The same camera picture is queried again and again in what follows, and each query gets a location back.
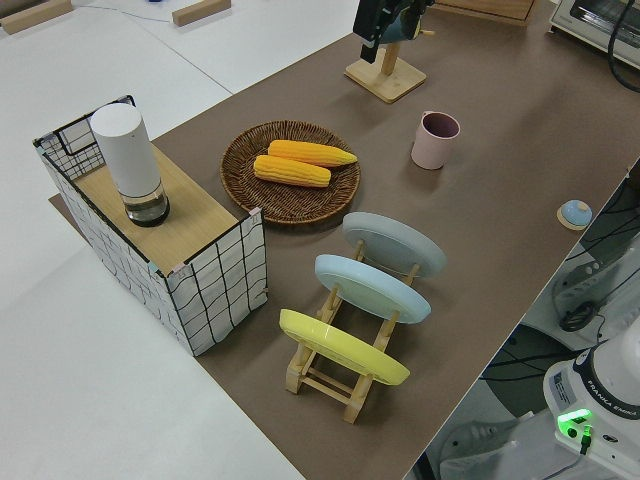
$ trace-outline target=yellow corn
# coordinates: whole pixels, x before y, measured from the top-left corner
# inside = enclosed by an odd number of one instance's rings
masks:
[[[353,153],[345,152],[338,147],[295,140],[273,140],[269,144],[269,155],[321,167],[339,167],[358,160]]]
[[[326,187],[331,180],[326,168],[271,155],[258,155],[253,173],[262,180],[302,187]]]

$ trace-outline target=wicker plate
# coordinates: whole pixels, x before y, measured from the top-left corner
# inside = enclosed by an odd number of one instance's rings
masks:
[[[360,183],[359,162],[331,168],[331,181],[326,188],[256,178],[256,156],[266,154],[269,143],[276,139],[322,143],[353,153],[342,139],[311,123],[281,120],[250,128],[229,145],[220,165],[222,184],[238,205],[247,211],[260,207],[265,220],[285,225],[325,220],[349,205]]]

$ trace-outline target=yellow plate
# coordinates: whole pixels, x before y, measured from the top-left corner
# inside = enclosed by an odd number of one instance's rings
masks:
[[[372,345],[315,318],[280,310],[280,328],[295,341],[361,375],[386,385],[400,385],[409,370]]]

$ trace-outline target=brown tabletop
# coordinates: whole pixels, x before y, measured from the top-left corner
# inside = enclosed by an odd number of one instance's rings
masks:
[[[267,228],[269,301],[198,360],[309,479],[402,478],[579,239],[556,219],[558,207],[581,199],[599,211],[638,157],[640,96],[614,80],[600,54],[547,33],[552,5],[538,3],[528,28],[429,11],[423,28],[436,36],[400,49],[427,81],[392,105],[343,75],[360,51],[348,36],[155,142],[240,213],[219,178],[226,147],[263,122],[316,123],[361,160],[351,210],[400,220],[448,256],[438,276],[414,283],[433,313],[399,325],[387,350],[410,377],[374,384],[350,425],[342,404],[304,387],[297,396],[285,390],[296,345],[278,314],[315,314],[327,293],[315,257],[351,248],[335,226]],[[424,110],[462,126],[439,171],[409,157]],[[379,326],[348,306],[336,325],[358,335]]]

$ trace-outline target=light blue plate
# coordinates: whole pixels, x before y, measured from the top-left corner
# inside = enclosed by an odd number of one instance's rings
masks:
[[[392,218],[375,213],[353,212],[345,215],[342,233],[355,248],[364,241],[367,260],[393,272],[407,275],[417,263],[416,277],[438,273],[447,257],[429,237]]]
[[[316,276],[329,290],[352,305],[389,320],[398,311],[399,323],[419,323],[431,306],[418,292],[388,273],[337,255],[316,258]]]

